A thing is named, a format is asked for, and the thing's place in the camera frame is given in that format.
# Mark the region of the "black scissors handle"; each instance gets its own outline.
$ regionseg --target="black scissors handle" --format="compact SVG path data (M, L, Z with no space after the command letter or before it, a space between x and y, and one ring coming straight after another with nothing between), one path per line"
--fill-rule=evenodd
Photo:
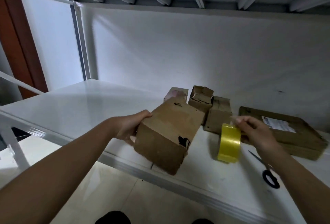
M269 170L265 170L264 172L262 172L262 178L272 188L279 188L277 178Z

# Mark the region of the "brown cardboard box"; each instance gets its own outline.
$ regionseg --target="brown cardboard box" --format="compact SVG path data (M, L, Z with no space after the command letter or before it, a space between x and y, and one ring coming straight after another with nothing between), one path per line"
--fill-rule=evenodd
M232 115L230 100L219 96L213 96L212 107L208 112L203 129L215 134L221 134L222 124L230 124L230 117Z
M164 102L171 97L183 97L184 102L187 102L188 89L172 87L167 95L164 97Z
M207 87L194 86L188 104L205 113L202 125L204 126L208 111L212 107L213 90Z
M175 175L188 153L204 113L172 97L138 127L134 150Z
M248 107L240 107L239 115L251 115L265 122L276 140L292 155L317 160L328 146L328 142L299 117Z

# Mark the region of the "person's right arm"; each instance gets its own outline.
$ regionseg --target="person's right arm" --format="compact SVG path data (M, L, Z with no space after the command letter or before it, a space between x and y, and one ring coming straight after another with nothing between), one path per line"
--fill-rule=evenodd
M249 137L262 160L281 177L305 221L330 223L330 188L293 159L266 124L251 116L239 116L236 125Z

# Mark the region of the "yellow tape roll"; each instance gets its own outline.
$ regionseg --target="yellow tape roll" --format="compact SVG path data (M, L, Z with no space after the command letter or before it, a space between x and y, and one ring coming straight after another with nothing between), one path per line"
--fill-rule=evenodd
M235 163L238 161L241 146L241 130L235 126L223 124L221 129L218 160Z

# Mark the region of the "shoe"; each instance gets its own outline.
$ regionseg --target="shoe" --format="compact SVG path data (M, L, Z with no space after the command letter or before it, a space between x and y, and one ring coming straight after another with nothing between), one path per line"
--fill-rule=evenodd
M214 224L214 223L208 219L197 219L192 224Z
M111 211L99 218L95 224L131 224L131 222L123 212Z

